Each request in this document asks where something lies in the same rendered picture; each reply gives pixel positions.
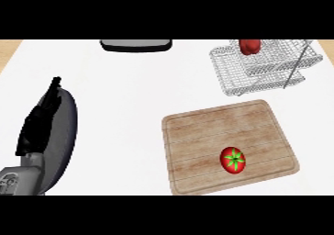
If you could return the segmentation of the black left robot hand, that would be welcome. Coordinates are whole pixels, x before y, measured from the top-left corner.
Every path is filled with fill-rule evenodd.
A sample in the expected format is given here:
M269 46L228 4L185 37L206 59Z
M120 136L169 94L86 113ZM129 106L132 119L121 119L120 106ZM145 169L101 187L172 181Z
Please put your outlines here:
M60 81L55 77L43 96L42 103L36 105L26 117L18 144L17 156L26 156L32 152L43 153L49 141L52 121L60 109Z

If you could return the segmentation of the wooden cutting board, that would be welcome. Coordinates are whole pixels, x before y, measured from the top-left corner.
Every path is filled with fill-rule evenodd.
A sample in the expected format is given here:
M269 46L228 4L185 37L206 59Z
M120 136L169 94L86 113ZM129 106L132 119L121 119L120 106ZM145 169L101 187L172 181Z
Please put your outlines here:
M254 100L175 114L161 121L172 192L203 195L294 174L300 164L275 113ZM241 173L220 164L226 147L245 156Z

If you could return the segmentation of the red bell pepper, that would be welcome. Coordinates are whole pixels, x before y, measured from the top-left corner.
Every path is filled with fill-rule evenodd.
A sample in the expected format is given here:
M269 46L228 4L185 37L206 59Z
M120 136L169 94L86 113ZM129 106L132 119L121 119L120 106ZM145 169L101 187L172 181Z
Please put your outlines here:
M245 168L245 156L242 151L235 147L226 147L220 154L220 164L225 170L238 174Z

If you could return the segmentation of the grey black-rimmed appliance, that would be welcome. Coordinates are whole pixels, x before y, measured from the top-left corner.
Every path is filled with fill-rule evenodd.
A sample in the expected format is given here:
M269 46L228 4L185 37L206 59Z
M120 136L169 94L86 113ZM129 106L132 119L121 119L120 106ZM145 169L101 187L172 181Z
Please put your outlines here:
M99 43L104 50L119 52L167 51L173 46L170 39L101 39Z

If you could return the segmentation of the dark red vegetable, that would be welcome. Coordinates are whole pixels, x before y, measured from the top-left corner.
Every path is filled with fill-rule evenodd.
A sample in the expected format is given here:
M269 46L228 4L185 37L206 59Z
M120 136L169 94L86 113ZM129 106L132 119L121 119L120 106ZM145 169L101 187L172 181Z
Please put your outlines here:
M244 55L257 54L260 51L259 39L241 39L239 40L241 52Z

